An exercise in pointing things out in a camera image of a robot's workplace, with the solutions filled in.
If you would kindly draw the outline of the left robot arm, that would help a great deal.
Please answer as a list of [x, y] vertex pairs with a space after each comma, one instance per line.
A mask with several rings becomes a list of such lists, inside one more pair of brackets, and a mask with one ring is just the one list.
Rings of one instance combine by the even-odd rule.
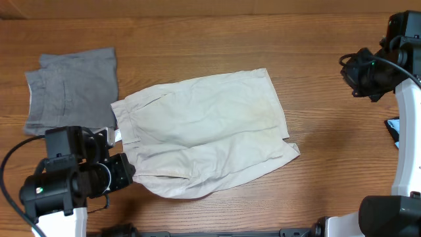
[[47, 130], [47, 156], [20, 189], [35, 236], [87, 235], [87, 201], [133, 182], [136, 169], [125, 153], [110, 155], [114, 132], [81, 126]]

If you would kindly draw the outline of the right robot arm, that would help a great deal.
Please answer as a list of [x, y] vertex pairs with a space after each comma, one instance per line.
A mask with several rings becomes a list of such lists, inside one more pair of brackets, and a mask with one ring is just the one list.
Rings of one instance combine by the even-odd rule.
[[389, 17], [380, 50], [340, 57], [341, 75], [354, 97], [377, 102], [393, 92], [399, 107], [398, 166], [388, 196], [366, 196], [359, 210], [322, 217], [305, 236], [420, 235], [420, 12]]

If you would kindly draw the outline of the beige shorts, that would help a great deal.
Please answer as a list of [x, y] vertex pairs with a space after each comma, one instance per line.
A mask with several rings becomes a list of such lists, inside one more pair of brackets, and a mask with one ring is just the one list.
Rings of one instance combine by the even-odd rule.
[[265, 68], [158, 84], [112, 111], [134, 181], [164, 198], [227, 190], [300, 154]]

